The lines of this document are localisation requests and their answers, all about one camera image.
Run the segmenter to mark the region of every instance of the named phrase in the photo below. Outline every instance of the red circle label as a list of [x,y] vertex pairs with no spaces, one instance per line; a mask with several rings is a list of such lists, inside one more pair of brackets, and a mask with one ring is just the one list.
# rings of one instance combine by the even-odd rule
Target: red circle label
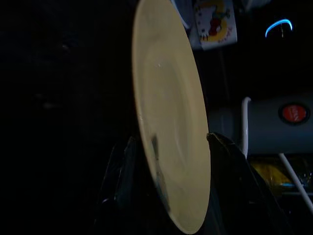
[[293,104],[283,108],[282,116],[288,122],[299,123],[307,117],[307,111],[303,106]]

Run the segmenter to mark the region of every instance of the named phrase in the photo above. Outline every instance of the white pipe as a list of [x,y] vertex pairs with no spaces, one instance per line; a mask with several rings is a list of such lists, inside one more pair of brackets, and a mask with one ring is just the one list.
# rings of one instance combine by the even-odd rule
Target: white pipe
[[241,103],[241,119],[242,119],[242,152],[244,156],[247,158],[248,156],[248,144],[249,144],[249,129],[248,129],[248,103],[251,101],[250,97],[246,97],[243,99]]
[[310,212],[313,214],[313,203],[312,203],[312,201],[310,200],[310,198],[309,198],[307,192],[305,192],[305,190],[304,190],[304,188],[303,188],[303,186],[302,186],[302,184],[301,184],[299,178],[298,178],[297,175],[295,174],[295,172],[294,172],[292,166],[290,165],[290,163],[288,162],[286,156],[285,156],[283,153],[280,153],[280,154],[278,154],[278,155],[279,155],[280,160],[281,160],[281,161],[283,162],[283,164],[285,165],[285,167],[286,167],[288,173],[290,174],[290,176],[291,176],[291,178],[292,178],[294,184],[295,184],[296,187],[298,188],[298,190],[299,190],[299,192],[300,192],[300,194],[301,194],[301,196],[302,196],[304,202],[307,204],[307,206],[308,206]]

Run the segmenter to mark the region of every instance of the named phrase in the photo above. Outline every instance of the blue light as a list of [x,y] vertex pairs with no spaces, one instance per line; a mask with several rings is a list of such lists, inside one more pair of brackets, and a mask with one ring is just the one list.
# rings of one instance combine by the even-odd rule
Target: blue light
[[267,30],[266,30],[266,32],[265,32],[265,37],[267,37],[268,32],[270,32],[272,28],[275,28],[275,27],[278,26],[279,24],[283,24],[283,23],[289,24],[290,30],[292,31],[292,24],[291,24],[290,20],[283,19],[283,20],[280,20],[280,21],[276,21],[276,22],[273,23],[270,27],[268,27]]
[[285,187],[294,187],[294,184],[291,183],[280,183],[280,185]]

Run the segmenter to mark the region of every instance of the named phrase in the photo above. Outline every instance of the white plate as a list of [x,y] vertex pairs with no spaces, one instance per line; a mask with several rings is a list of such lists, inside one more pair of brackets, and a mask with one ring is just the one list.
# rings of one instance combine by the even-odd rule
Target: white plate
[[176,226],[201,227],[210,192],[208,126],[197,67],[168,0],[141,0],[134,23],[133,77],[150,172]]

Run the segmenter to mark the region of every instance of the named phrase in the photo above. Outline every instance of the yellow object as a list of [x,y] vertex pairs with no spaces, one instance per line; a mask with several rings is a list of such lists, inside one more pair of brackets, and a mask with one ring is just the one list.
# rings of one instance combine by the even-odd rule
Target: yellow object
[[267,163],[251,163],[269,186],[282,186],[292,182],[275,166]]
[[168,0],[141,0],[134,23],[134,94],[154,183],[175,225],[193,234],[210,193],[204,99],[193,53]]

